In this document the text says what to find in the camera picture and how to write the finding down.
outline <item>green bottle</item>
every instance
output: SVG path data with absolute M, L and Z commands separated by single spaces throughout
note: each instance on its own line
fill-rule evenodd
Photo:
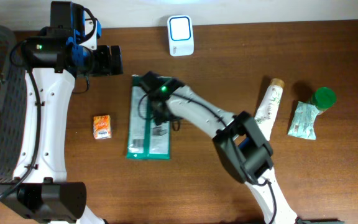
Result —
M 327 87 L 319 88 L 308 101 L 309 104 L 315 105 L 320 111 L 318 115 L 324 113 L 336 102 L 336 95 L 332 89 Z

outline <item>package with green border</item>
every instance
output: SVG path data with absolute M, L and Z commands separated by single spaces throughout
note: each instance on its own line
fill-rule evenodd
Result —
M 132 76 L 131 114 L 127 159 L 170 159 L 170 122 L 155 125 L 150 101 L 139 86 L 140 77 Z

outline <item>table top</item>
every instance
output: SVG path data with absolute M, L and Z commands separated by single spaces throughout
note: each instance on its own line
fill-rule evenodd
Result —
M 171 160 L 125 158 L 131 75 L 177 77 L 212 104 L 255 113 L 271 78 L 285 82 L 270 143 L 278 183 L 305 220 L 358 223 L 358 21 L 195 26 L 195 52 L 168 53 L 166 27 L 105 29 L 99 44 L 120 45 L 125 74 L 90 79 L 72 95 L 65 161 L 87 204 L 110 223 L 229 223 L 263 220 L 249 189 L 223 169 L 207 135 L 182 122 Z M 23 39 L 34 33 L 18 33 Z M 297 101 L 327 86 L 337 103 L 314 124 L 317 140 L 287 136 Z M 75 90 L 85 87 L 78 79 Z M 109 114 L 111 139 L 94 140 L 92 117 Z M 0 203 L 1 223 L 23 220 Z

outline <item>barcode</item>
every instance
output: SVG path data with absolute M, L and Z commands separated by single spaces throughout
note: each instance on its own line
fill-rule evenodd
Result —
M 144 139 L 134 139 L 132 140 L 133 147 L 143 147 Z

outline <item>green and white packet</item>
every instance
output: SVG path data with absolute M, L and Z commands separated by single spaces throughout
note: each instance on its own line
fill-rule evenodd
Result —
M 132 76 L 131 114 L 129 121 L 129 137 L 127 159 L 170 159 L 170 122 L 157 126 L 152 117 L 149 99 L 139 86 L 140 77 Z
M 298 102 L 295 114 L 292 119 L 289 136 L 294 136 L 303 139 L 316 140 L 316 133 L 314 133 L 314 121 L 319 110 L 315 105 Z

